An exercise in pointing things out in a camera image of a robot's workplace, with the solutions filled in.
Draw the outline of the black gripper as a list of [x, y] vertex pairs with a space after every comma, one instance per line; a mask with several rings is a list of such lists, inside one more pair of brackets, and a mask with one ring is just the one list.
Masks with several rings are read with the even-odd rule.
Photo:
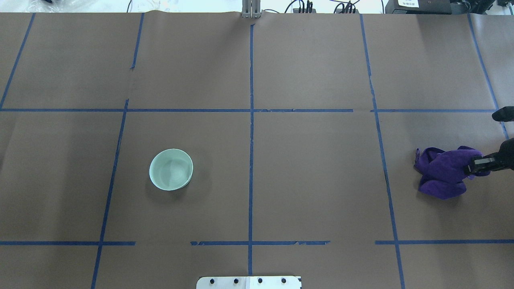
[[470, 163], [464, 166], [466, 176], [487, 176], [491, 172], [511, 169], [514, 170], [514, 139], [501, 143], [498, 153], [486, 156], [472, 157]]

